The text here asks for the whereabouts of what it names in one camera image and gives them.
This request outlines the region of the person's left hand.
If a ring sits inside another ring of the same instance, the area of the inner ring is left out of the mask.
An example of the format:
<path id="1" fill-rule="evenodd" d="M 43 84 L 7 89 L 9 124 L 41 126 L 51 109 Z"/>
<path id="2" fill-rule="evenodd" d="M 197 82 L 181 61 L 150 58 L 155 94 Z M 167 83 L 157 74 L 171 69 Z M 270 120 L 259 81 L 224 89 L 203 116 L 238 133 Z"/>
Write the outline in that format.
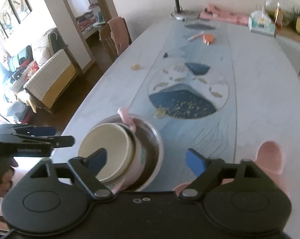
<path id="1" fill-rule="evenodd" d="M 12 187 L 12 178 L 18 163 L 14 158 L 0 159 L 0 197 L 5 197 Z"/>

